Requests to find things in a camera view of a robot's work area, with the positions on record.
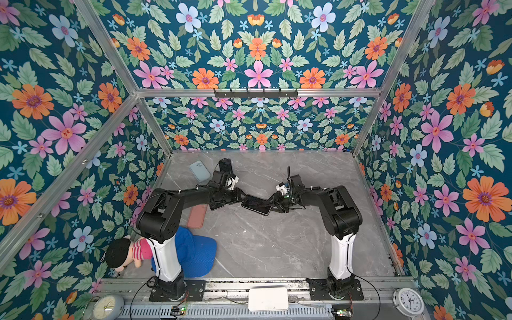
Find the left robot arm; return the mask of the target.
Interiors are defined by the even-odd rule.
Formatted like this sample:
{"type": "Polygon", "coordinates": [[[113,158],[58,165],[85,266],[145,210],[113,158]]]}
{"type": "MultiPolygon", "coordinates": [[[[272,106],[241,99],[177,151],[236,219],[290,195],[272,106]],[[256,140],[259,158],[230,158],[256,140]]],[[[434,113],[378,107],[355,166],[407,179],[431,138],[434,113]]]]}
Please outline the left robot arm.
{"type": "Polygon", "coordinates": [[[239,178],[226,171],[215,171],[205,185],[177,191],[156,189],[136,221],[136,229],[149,242],[155,264],[151,301],[181,301],[187,293],[185,272],[175,246],[184,209],[196,205],[231,204],[241,201],[239,178]]]}

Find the black phone case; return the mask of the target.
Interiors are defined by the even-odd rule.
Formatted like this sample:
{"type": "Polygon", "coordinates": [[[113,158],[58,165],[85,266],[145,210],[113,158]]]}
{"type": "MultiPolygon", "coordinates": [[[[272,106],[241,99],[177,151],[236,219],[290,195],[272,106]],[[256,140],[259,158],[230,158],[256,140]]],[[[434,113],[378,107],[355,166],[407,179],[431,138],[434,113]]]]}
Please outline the black phone case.
{"type": "Polygon", "coordinates": [[[241,206],[263,216],[268,216],[274,208],[272,201],[261,199],[252,195],[247,195],[241,202],[241,206]]]}

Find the light blue phone case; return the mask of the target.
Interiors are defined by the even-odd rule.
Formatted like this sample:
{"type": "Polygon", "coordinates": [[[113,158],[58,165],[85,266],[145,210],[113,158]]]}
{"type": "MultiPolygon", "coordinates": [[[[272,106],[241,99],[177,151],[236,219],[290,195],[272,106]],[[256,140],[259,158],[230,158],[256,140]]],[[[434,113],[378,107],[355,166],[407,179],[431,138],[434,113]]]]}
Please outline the light blue phone case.
{"type": "Polygon", "coordinates": [[[189,166],[190,171],[193,173],[196,180],[200,183],[209,181],[211,173],[202,161],[196,161],[189,166]]]}

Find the plush doll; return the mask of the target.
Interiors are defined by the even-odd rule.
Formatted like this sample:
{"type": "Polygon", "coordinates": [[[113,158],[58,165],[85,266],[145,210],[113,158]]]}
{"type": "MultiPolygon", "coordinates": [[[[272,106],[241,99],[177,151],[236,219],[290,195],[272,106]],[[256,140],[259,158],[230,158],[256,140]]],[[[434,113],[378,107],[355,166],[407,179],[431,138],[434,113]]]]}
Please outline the plush doll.
{"type": "Polygon", "coordinates": [[[122,272],[132,263],[136,268],[142,266],[146,260],[153,259],[152,247],[146,238],[132,241],[128,236],[113,241],[104,255],[107,266],[116,272],[122,272]]]}

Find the pink phone case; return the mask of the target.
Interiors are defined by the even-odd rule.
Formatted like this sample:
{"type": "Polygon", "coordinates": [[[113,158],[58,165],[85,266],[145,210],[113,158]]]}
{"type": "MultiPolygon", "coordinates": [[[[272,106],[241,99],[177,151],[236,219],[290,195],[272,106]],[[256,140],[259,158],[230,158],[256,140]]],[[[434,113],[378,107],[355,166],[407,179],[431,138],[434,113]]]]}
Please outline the pink phone case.
{"type": "Polygon", "coordinates": [[[201,229],[205,221],[207,208],[208,205],[196,205],[192,207],[187,221],[187,228],[201,229]]]}

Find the right round clock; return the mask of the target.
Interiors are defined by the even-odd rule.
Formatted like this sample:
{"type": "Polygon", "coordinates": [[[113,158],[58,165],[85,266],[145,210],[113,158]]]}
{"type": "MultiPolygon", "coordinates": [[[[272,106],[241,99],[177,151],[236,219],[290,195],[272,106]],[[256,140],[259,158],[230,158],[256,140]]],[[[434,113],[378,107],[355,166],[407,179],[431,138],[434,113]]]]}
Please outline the right round clock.
{"type": "Polygon", "coordinates": [[[395,290],[393,305],[398,312],[406,317],[420,316],[425,309],[421,295],[416,290],[406,287],[395,290]]]}

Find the round clock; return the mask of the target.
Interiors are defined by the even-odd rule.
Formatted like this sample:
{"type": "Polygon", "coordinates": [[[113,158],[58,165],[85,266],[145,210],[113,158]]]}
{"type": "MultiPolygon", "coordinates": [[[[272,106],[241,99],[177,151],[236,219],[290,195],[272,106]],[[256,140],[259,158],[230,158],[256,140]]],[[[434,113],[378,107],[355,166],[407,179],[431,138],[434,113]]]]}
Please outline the round clock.
{"type": "Polygon", "coordinates": [[[106,295],[100,298],[93,306],[92,319],[113,320],[117,319],[125,306],[124,298],[118,294],[106,295]]]}
{"type": "Polygon", "coordinates": [[[393,305],[398,312],[406,317],[420,316],[425,309],[421,295],[416,290],[406,287],[395,290],[393,305]]]}

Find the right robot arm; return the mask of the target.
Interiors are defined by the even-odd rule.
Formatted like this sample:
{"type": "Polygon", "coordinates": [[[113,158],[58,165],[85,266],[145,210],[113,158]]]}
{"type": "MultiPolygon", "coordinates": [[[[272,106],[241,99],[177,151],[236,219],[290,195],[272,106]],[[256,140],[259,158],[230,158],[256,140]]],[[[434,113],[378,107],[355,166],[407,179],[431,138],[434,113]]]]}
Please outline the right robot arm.
{"type": "Polygon", "coordinates": [[[267,202],[280,213],[289,213],[298,207],[318,208],[331,236],[331,261],[325,288],[335,299],[345,297],[356,288],[353,253],[363,217],[346,187],[307,187],[299,175],[294,175],[288,177],[286,184],[278,185],[267,202]]]}

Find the left round clock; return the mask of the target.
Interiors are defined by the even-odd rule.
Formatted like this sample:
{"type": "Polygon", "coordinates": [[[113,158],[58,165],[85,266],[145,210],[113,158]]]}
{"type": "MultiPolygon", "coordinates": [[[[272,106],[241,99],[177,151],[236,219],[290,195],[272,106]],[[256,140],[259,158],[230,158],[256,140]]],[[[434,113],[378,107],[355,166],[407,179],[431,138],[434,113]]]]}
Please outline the left round clock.
{"type": "Polygon", "coordinates": [[[113,320],[117,319],[125,306],[124,298],[118,294],[106,295],[100,298],[93,306],[92,319],[113,320]]]}

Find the blue cap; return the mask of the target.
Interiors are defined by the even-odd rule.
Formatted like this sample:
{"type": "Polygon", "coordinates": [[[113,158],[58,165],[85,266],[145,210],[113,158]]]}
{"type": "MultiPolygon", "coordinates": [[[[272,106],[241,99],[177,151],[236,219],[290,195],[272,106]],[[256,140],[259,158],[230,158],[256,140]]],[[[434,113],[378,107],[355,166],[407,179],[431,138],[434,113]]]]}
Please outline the blue cap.
{"type": "Polygon", "coordinates": [[[210,237],[193,235],[189,229],[178,227],[170,239],[159,243],[149,238],[155,274],[163,281],[173,282],[180,274],[186,279],[200,278],[213,268],[217,242],[210,237]]]}

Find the black hook rail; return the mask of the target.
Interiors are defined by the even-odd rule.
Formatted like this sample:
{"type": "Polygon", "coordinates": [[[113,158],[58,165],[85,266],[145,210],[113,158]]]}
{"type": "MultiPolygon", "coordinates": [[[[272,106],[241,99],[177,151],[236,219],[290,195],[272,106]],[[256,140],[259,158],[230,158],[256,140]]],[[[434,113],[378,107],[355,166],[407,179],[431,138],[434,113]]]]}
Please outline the black hook rail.
{"type": "Polygon", "coordinates": [[[299,97],[298,90],[283,90],[283,89],[214,89],[214,97],[216,98],[296,98],[299,97]]]}

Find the white box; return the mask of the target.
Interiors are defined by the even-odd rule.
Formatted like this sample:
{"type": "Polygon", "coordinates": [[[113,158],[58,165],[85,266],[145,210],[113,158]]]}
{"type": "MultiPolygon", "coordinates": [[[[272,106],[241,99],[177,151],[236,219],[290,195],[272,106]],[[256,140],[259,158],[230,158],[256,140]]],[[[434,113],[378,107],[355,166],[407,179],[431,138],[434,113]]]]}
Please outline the white box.
{"type": "Polygon", "coordinates": [[[250,311],[285,311],[289,309],[286,287],[256,287],[249,290],[250,311]]]}

